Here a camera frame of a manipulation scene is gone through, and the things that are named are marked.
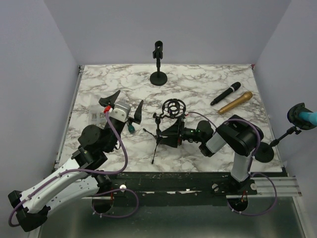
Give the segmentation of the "black round-base microphone stand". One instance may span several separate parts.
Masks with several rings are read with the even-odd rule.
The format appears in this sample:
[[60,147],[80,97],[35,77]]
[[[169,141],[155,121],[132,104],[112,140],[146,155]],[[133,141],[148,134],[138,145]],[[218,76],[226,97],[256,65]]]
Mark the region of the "black round-base microphone stand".
[[167,82],[167,75],[160,70],[160,60],[163,58],[163,42],[155,42],[155,50],[153,51],[153,59],[156,60],[157,70],[150,76],[150,82],[155,86],[163,86]]

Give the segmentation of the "black handheld microphone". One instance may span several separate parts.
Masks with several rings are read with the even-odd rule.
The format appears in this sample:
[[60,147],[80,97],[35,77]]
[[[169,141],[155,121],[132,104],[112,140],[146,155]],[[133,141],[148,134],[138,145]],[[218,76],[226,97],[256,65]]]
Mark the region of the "black handheld microphone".
[[213,105],[219,103],[224,98],[226,98],[228,95],[230,95],[231,93],[233,93],[236,90],[238,90],[240,87],[241,87],[241,83],[240,82],[233,83],[228,89],[226,89],[224,92],[222,92],[220,95],[218,95],[215,99],[213,99],[211,101],[210,105],[213,106]]

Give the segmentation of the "gold microphone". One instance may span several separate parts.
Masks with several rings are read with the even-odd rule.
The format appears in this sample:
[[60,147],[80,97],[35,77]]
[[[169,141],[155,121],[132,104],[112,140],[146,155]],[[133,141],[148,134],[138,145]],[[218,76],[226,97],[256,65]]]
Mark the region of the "gold microphone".
[[249,101],[251,98],[253,97],[253,93],[248,91],[245,92],[243,95],[241,95],[239,98],[235,99],[234,101],[230,102],[229,104],[227,104],[226,106],[222,107],[221,109],[219,109],[217,111],[217,113],[219,115],[222,115],[234,108],[236,108],[237,106]]

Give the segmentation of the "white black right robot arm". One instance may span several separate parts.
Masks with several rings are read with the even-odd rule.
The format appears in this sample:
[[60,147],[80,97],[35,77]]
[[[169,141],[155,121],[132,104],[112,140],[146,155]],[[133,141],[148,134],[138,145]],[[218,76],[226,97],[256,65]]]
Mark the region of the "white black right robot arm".
[[157,132],[157,144],[177,148],[183,141],[200,143],[199,150],[211,157],[223,146],[228,145],[234,151],[232,179],[228,181],[228,189],[239,194],[246,188],[245,181],[250,177],[252,157],[260,147],[264,135],[260,128],[245,119],[234,115],[216,129],[212,129],[207,120],[197,124],[196,129],[186,128],[183,118],[166,130]]

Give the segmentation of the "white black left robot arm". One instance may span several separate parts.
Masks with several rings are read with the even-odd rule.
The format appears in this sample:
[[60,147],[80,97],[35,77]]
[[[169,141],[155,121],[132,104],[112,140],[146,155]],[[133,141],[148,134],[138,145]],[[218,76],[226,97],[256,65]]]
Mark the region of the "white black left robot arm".
[[[128,165],[121,133],[126,124],[141,123],[144,103],[141,101],[134,116],[130,117],[130,105],[116,101],[119,94],[120,91],[117,91],[99,99],[99,104],[105,109],[105,126],[86,126],[78,138],[78,149],[60,168],[31,188],[14,190],[8,195],[13,207],[8,219],[10,227],[33,231],[45,223],[49,213],[57,207],[85,196],[104,196],[109,192],[110,184],[106,177],[123,172]],[[106,154],[113,152],[117,144],[124,154],[123,167],[117,171],[100,170],[107,161]]]

